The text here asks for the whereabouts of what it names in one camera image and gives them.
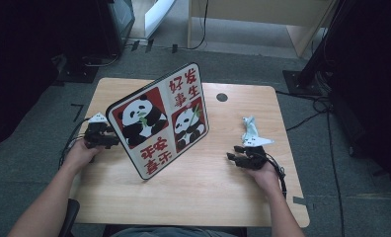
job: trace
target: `wrist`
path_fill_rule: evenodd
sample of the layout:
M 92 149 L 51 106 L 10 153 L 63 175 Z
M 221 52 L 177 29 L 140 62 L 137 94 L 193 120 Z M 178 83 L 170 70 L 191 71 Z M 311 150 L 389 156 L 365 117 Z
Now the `wrist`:
M 65 176 L 74 178 L 79 173 L 79 170 L 65 163 L 60 168 L 60 172 L 63 173 Z
M 264 193 L 268 199 L 284 198 L 282 190 L 279 187 L 275 189 L 268 189 L 267 191 L 264 191 Z

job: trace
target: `small white object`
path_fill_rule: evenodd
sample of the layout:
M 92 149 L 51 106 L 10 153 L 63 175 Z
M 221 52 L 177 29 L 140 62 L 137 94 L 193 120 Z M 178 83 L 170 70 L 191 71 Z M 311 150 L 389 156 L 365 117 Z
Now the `small white object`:
M 103 116 L 103 114 L 97 113 L 96 115 L 92 116 L 88 120 L 88 123 L 93 123 L 93 122 L 108 122 L 108 121 L 107 118 Z
M 271 139 L 262 138 L 259 136 L 252 136 L 249 139 L 244 140 L 244 146 L 255 147 L 274 143 Z
M 271 139 L 259 137 L 255 126 L 255 118 L 253 116 L 243 118 L 243 120 L 244 125 L 247 128 L 247 132 L 242 135 L 242 142 L 244 146 L 255 147 L 274 143 Z

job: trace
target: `gray carpet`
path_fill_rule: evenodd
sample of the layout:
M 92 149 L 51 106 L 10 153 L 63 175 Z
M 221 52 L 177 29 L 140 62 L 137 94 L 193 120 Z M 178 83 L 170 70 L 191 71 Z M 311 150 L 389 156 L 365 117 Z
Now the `gray carpet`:
M 60 151 L 82 119 L 98 81 L 103 77 L 156 79 L 188 62 L 199 65 L 204 82 L 273 86 L 286 92 L 282 70 L 301 70 L 300 59 L 201 52 L 153 47 L 131 51 L 102 67 L 93 84 L 52 86 L 24 117 L 16 131 L 0 143 L 0 236 L 57 171 Z M 291 127 L 315 114 L 310 101 L 278 95 L 284 124 Z M 78 107 L 84 105 L 79 119 Z M 391 184 L 372 160 L 354 159 L 336 116 L 329 116 L 335 168 L 341 190 L 345 236 L 391 236 Z M 309 236 L 342 236 L 336 179 L 331 160 L 326 115 L 317 116 L 288 133 L 300 183 L 310 215 Z M 101 236 L 104 226 L 76 224 L 76 236 Z M 249 236 L 270 236 L 269 228 L 249 228 Z

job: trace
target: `person's left hand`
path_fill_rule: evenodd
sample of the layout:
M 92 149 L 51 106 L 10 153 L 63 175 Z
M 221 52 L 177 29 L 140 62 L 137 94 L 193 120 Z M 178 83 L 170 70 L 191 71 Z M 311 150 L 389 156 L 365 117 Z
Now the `person's left hand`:
M 104 150 L 104 146 L 97 146 L 95 148 L 88 149 L 85 146 L 85 140 L 82 138 L 78 139 L 70 149 L 69 153 L 67 153 L 62 167 L 67 167 L 77 174 L 102 150 Z

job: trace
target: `black chair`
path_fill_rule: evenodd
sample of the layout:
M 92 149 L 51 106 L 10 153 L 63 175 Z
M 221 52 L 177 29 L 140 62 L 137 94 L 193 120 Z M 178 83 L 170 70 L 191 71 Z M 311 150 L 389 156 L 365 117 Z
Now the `black chair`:
M 69 199 L 67 203 L 66 217 L 60 230 L 59 237 L 73 237 L 71 232 L 76 215 L 79 212 L 80 204 L 76 199 Z

